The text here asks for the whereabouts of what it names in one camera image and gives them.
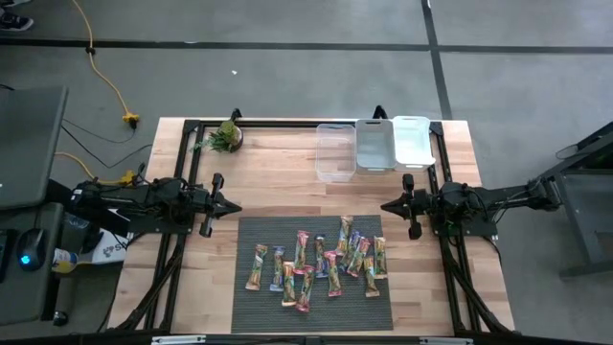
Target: gray concrete floor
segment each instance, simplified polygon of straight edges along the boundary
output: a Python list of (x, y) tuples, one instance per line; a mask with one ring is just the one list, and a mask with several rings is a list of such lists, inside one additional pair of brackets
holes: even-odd
[[(419, 0), (82, 0), (97, 38), (253, 42), (426, 43)], [(441, 44), (607, 45), (613, 3), (605, 0), (431, 0)], [(69, 1), (34, 0), (29, 37), (85, 37)], [(65, 117), (117, 140), (129, 134), (112, 91), (81, 48), (0, 47), (0, 82), (70, 88)], [(555, 164), (554, 152), (611, 121), (613, 56), (443, 54), (454, 119), (468, 120), (484, 186), (526, 182)], [(367, 117), (440, 119), (429, 53), (99, 49), (99, 67), (143, 121), (134, 140), (109, 145), (75, 129), (106, 162), (150, 143), (161, 116)], [(106, 170), (61, 134), (101, 178), (147, 162), (145, 150)], [(86, 178), (58, 158), (53, 177)], [(613, 275), (561, 281), (580, 264), (559, 211), (511, 210), (499, 225), (503, 270), (516, 328), (524, 334), (613, 342)], [(0, 337), (95, 331), (118, 267), (83, 273), (73, 322), (0, 328)]]

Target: plastic bin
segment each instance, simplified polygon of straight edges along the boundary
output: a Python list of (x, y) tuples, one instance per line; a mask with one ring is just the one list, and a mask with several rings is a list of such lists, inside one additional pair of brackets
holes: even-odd
[(396, 170), (423, 172), (436, 161), (430, 148), (430, 120), (421, 116), (396, 116), (394, 142)]
[(357, 172), (382, 174), (396, 165), (394, 126), (389, 120), (355, 122)]
[(355, 127), (326, 125), (317, 127), (315, 170), (324, 182), (347, 182), (355, 173)]

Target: black desk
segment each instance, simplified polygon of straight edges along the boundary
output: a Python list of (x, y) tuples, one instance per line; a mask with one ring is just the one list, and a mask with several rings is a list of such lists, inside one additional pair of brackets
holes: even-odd
[[(0, 325), (53, 318), (59, 279), (51, 271), (54, 251), (61, 234), (64, 208), (58, 203), (0, 213), (0, 228), (14, 229), (11, 252), (5, 278), (0, 283)], [(14, 244), (17, 236), (34, 227), (38, 212), (38, 227), (45, 231), (45, 263), (26, 272), (17, 262)]]

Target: small plant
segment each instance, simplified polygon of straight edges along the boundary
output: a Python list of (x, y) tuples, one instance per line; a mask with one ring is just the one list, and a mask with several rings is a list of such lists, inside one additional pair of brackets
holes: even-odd
[(193, 145), (192, 150), (209, 147), (217, 152), (234, 152), (242, 144), (242, 132), (234, 122), (224, 121), (216, 132), (209, 133), (209, 137)]

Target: shoe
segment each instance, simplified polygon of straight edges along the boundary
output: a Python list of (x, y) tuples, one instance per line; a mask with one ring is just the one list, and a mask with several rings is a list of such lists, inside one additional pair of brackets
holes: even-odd
[(0, 31), (20, 32), (26, 31), (32, 27), (34, 20), (28, 17), (22, 17), (17, 14), (4, 12), (0, 16)]
[(32, 0), (0, 0), (0, 7), (9, 8), (15, 7), (17, 5), (29, 3)]

